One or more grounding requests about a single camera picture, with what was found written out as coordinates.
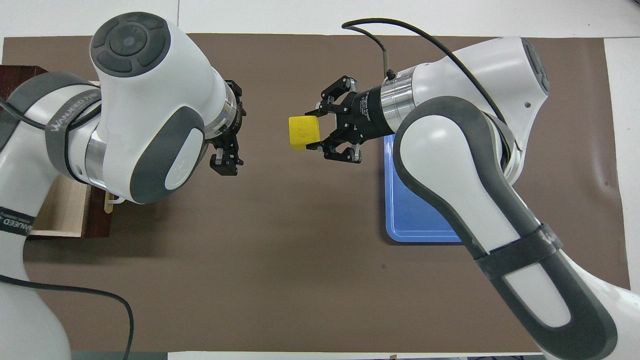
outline cable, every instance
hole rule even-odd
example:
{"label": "cable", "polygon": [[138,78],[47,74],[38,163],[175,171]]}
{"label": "cable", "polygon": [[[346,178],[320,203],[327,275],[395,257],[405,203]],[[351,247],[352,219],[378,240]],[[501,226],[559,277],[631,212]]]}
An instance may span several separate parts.
{"label": "cable", "polygon": [[[4,99],[0,98],[0,107],[2,107],[3,109],[5,109],[9,114],[13,115],[15,118],[17,118],[18,120],[25,122],[35,128],[38,128],[40,130],[44,130],[46,125],[41,124],[35,120],[32,120],[30,118],[28,118],[24,113],[20,112],[20,110],[16,109],[15,107],[13,107],[13,105],[11,105],[10,103],[6,102]],[[82,125],[85,125],[89,120],[93,119],[96,115],[98,115],[100,113],[102,109],[102,104],[99,104],[98,106],[96,106],[93,110],[89,111],[88,113],[84,114],[82,117],[79,117],[73,124],[71,124],[69,126],[69,131],[71,130],[75,130],[79,127],[81,127]]]}
{"label": "cable", "polygon": [[71,291],[74,293],[100,295],[100,296],[108,297],[108,298],[119,301],[127,309],[127,314],[129,315],[129,339],[127,340],[127,348],[125,349],[124,356],[122,359],[127,360],[127,358],[129,357],[129,352],[131,351],[131,343],[133,342],[133,310],[131,310],[131,306],[129,305],[129,303],[122,297],[114,293],[110,293],[108,291],[95,290],[95,289],[89,289],[89,288],[80,288],[77,286],[43,284],[41,282],[14,279],[13,277],[8,277],[4,275],[0,275],[0,282],[5,282],[6,284],[11,284],[16,286],[22,286],[23,288],[31,288],[31,289],[38,289],[38,290]]}
{"label": "cable", "polygon": [[27,124],[33,127],[37,127],[40,130],[44,130],[45,126],[43,124],[37,121],[31,120],[28,117],[24,116],[23,113],[21,113],[18,109],[14,108],[13,105],[6,102],[2,98],[0,98],[0,106],[2,106],[9,114],[13,115],[15,118],[19,119],[20,121],[26,122]]}
{"label": "cable", "polygon": [[376,38],[372,33],[368,32],[368,31],[366,31],[364,29],[356,28],[355,26],[348,26],[348,27],[346,27],[344,29],[353,30],[353,31],[356,31],[358,33],[364,34],[366,37],[368,37],[371,40],[375,41],[376,44],[378,46],[380,46],[380,49],[382,50],[382,65],[385,68],[385,77],[388,80],[393,80],[393,79],[396,78],[396,73],[394,73],[394,71],[389,68],[389,57],[387,55],[387,49],[382,44],[382,41],[380,41],[378,38]]}
{"label": "cable", "polygon": [[383,18],[383,17],[372,17],[372,18],[367,18],[367,19],[358,19],[358,20],[347,21],[344,24],[342,24],[342,28],[343,29],[347,29],[347,28],[350,28],[351,26],[362,25],[362,24],[389,24],[389,25],[396,25],[396,26],[400,26],[401,28],[405,28],[407,30],[410,30],[410,31],[422,36],[423,38],[429,40],[433,45],[436,45],[443,53],[445,53],[447,55],[447,57],[449,57],[458,66],[458,68],[460,68],[460,70],[462,70],[462,72],[465,73],[465,75],[469,78],[469,80],[471,80],[471,82],[474,84],[476,89],[478,89],[478,91],[480,91],[480,94],[482,94],[482,96],[484,97],[486,102],[489,104],[489,106],[491,107],[493,112],[496,114],[498,119],[500,119],[500,121],[502,121],[505,124],[507,123],[504,120],[504,117],[502,116],[502,113],[498,109],[498,106],[495,104],[495,102],[493,101],[491,96],[489,96],[489,93],[484,89],[484,87],[476,79],[476,77],[471,73],[471,71],[469,71],[469,69],[467,69],[467,67],[462,63],[462,61],[460,61],[460,59],[458,59],[458,57],[456,55],[453,54],[452,51],[450,51],[446,46],[444,46],[436,38],[432,37],[428,33],[424,32],[423,30],[421,30],[419,28],[416,28],[415,26],[413,26],[411,24],[407,24],[406,22],[402,22],[402,21],[394,20],[394,19],[386,19],[386,18]]}

